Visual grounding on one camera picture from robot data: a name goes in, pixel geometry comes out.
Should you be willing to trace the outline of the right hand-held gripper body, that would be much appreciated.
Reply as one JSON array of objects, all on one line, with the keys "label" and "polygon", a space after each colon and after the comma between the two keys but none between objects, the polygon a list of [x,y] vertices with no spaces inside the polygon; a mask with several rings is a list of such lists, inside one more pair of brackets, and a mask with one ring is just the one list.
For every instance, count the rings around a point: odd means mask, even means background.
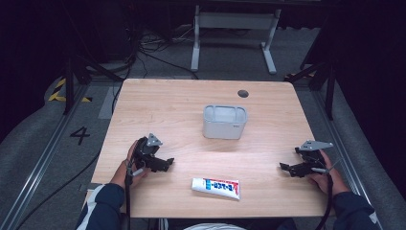
[{"label": "right hand-held gripper body", "polygon": [[329,168],[326,166],[326,161],[321,154],[321,150],[332,148],[332,143],[307,140],[301,146],[296,147],[295,151],[304,160],[304,166],[301,169],[308,169],[311,173],[327,173]]}]

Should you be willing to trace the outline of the white toothpaste tube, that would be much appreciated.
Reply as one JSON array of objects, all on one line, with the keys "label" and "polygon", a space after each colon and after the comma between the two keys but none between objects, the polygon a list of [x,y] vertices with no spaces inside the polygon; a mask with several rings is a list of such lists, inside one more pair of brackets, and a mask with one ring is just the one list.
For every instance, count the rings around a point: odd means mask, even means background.
[{"label": "white toothpaste tube", "polygon": [[238,180],[194,178],[192,180],[192,189],[201,193],[240,200],[240,185]]}]

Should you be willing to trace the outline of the person's left hand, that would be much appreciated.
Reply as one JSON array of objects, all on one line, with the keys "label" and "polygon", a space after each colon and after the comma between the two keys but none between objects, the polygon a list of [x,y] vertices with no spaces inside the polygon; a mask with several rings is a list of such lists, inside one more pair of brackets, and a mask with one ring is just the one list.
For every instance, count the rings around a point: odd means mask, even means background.
[{"label": "person's left hand", "polygon": [[[137,145],[137,142],[134,142],[130,149],[128,150],[126,159],[120,164],[119,168],[116,170],[114,176],[110,180],[111,183],[117,184],[121,186],[123,189],[125,188],[125,176],[126,176],[126,167],[130,161],[132,153]],[[137,174],[132,178],[132,184],[130,185],[131,188],[135,188],[143,178],[146,178],[149,174],[150,169],[143,168],[143,171]]]}]

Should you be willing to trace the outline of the yellow black floor tape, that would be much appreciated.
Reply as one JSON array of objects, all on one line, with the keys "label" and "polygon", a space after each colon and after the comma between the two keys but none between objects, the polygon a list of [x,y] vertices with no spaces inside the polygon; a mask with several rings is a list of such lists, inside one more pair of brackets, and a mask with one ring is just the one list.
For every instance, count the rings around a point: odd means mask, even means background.
[{"label": "yellow black floor tape", "polygon": [[60,80],[57,82],[56,87],[54,88],[54,91],[52,92],[51,96],[49,97],[48,101],[58,101],[58,102],[65,102],[66,97],[65,96],[60,96],[59,93],[62,89],[62,87],[65,85],[66,79],[64,77],[61,77]]}]

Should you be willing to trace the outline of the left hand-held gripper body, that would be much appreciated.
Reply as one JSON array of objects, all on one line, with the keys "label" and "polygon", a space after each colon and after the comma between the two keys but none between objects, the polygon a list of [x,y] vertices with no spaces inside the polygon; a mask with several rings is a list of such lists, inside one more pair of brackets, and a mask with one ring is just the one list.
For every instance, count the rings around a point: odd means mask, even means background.
[{"label": "left hand-held gripper body", "polygon": [[162,164],[161,159],[155,156],[155,153],[162,145],[162,142],[153,134],[142,137],[137,141],[137,145],[131,156],[131,166],[136,167],[132,176],[143,171],[143,168],[151,169],[153,165]]}]

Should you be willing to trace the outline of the person's white clothing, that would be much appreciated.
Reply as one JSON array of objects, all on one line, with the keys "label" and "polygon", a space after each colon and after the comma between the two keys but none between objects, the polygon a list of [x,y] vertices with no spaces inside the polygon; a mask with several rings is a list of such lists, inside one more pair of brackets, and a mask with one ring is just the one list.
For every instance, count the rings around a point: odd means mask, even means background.
[{"label": "person's white clothing", "polygon": [[245,228],[228,223],[199,223],[184,228],[184,230],[246,230]]}]

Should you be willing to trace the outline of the metal floor rail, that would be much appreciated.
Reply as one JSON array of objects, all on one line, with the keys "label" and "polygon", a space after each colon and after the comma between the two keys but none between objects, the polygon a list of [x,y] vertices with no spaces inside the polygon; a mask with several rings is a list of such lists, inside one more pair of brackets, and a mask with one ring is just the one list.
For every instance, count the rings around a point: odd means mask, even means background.
[{"label": "metal floor rail", "polygon": [[41,152],[40,157],[35,163],[34,168],[26,177],[24,186],[22,187],[18,197],[13,203],[12,207],[8,211],[8,214],[0,224],[0,230],[15,230],[16,225],[20,221],[23,213],[25,212],[29,202],[31,201],[34,192],[39,185],[44,173],[46,172],[52,157],[55,154],[56,148],[59,145],[61,136],[65,131],[70,120],[74,116],[74,113],[82,100],[88,85],[80,85],[77,91],[74,93],[74,99],[71,110],[66,114],[62,115],[56,125],[56,129],[52,133],[50,140],[48,141],[44,151]]},{"label": "metal floor rail", "polygon": [[337,163],[341,166],[342,172],[345,175],[345,178],[347,179],[350,188],[353,192],[356,194],[364,197],[369,204],[371,204],[371,201],[368,197],[368,194],[365,190],[364,184],[360,180],[360,177],[356,171],[356,168],[354,168],[352,161],[350,160],[349,152],[347,151],[344,142],[338,132],[338,129],[336,125],[334,124],[333,120],[330,120],[327,113],[326,113],[326,108],[325,108],[325,101],[323,99],[323,96],[320,92],[312,92],[311,93],[315,103],[317,104],[317,109],[321,113],[323,117],[323,121],[325,126],[328,129],[328,133],[330,137],[332,138],[332,143],[334,145],[334,149],[337,152],[336,158],[337,158]]}]

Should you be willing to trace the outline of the grey metal desk frame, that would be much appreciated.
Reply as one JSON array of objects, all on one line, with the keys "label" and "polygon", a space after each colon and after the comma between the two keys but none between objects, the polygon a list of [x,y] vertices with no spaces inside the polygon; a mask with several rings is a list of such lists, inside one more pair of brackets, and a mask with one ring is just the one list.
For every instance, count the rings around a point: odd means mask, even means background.
[{"label": "grey metal desk frame", "polygon": [[193,20],[194,42],[192,47],[191,70],[199,68],[200,56],[200,29],[242,29],[242,30],[267,30],[267,39],[260,44],[268,72],[277,74],[277,69],[270,51],[281,10],[272,13],[235,13],[235,12],[203,12],[199,6],[195,7]]}]

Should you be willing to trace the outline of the grey plastic container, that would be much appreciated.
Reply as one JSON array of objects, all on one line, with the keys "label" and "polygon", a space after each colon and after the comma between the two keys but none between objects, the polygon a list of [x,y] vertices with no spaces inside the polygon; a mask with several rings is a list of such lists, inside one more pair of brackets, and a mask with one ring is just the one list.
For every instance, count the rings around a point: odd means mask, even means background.
[{"label": "grey plastic container", "polygon": [[237,140],[248,120],[244,107],[209,104],[203,109],[203,135],[206,138]]}]

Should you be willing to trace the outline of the black tripod stand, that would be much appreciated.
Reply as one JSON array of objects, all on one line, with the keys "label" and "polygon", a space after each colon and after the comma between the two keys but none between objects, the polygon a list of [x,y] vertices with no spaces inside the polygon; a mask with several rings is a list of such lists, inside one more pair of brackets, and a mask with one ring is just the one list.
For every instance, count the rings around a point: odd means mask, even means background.
[{"label": "black tripod stand", "polygon": [[91,77],[87,67],[90,66],[97,72],[108,77],[109,79],[121,82],[122,78],[105,69],[100,64],[95,61],[86,59],[78,55],[71,55],[68,57],[65,65],[65,91],[66,91],[66,101],[64,114],[67,115],[75,104],[75,86],[74,79],[77,79],[80,84],[88,84],[91,82]]},{"label": "black tripod stand", "polygon": [[295,81],[309,77],[310,75],[313,75],[311,81],[308,84],[308,87],[311,91],[319,91],[324,84],[327,85],[325,97],[325,112],[327,114],[327,117],[332,121],[332,106],[336,77],[334,64],[331,61],[313,64],[296,74],[287,74],[284,77],[284,80],[290,83],[294,83]]}]

